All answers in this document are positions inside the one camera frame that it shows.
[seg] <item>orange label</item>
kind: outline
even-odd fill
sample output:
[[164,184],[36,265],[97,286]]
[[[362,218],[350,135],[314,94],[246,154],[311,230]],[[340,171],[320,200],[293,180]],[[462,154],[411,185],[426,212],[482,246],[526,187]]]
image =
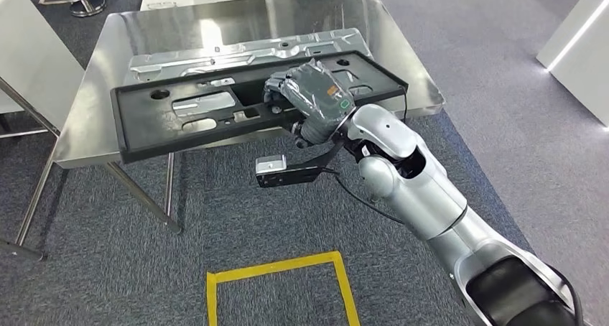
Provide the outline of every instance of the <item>orange label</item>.
[[337,91],[338,91],[338,88],[336,87],[336,85],[333,85],[330,87],[330,89],[327,90],[327,94],[331,96],[332,94],[336,93]]

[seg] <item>green logo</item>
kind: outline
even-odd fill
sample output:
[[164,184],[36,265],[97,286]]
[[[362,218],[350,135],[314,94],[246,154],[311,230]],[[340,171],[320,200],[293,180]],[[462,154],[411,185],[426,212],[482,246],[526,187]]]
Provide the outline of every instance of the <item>green logo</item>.
[[340,107],[342,109],[347,109],[349,106],[351,106],[351,102],[349,100],[342,100],[340,102]]

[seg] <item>black plastic panel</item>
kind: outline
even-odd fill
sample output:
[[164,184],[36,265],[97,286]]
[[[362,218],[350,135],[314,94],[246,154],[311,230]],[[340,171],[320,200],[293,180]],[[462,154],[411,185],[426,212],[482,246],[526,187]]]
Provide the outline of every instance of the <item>black plastic panel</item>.
[[[272,73],[288,70],[310,59],[301,57],[235,67],[113,89],[112,107],[123,161],[135,162],[257,130],[293,124],[303,115],[287,101],[275,104],[285,111],[271,112],[271,105],[263,103],[264,83]],[[341,84],[352,90],[358,106],[405,95],[407,84],[403,80],[359,52],[337,52],[317,56],[316,59],[333,71]],[[213,86],[211,83],[226,78],[232,78],[234,84]],[[235,105],[189,116],[178,116],[172,106],[176,101],[220,92],[229,93]]]

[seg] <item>black bracket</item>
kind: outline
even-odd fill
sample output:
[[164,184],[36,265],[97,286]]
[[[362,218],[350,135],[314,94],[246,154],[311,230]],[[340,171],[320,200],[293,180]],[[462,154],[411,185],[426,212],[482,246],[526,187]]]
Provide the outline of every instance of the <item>black bracket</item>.
[[273,172],[256,172],[256,179],[260,187],[278,187],[285,185],[314,182],[324,171],[326,166],[343,148],[343,140],[336,141],[334,147],[325,154],[300,164],[290,164],[284,169]]

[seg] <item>mounting hole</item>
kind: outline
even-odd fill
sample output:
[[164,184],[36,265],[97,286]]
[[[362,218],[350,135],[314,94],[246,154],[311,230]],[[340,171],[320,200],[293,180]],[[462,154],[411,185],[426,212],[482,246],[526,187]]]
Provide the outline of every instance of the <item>mounting hole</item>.
[[150,93],[150,97],[154,100],[162,100],[169,96],[169,91],[165,89],[157,89]]

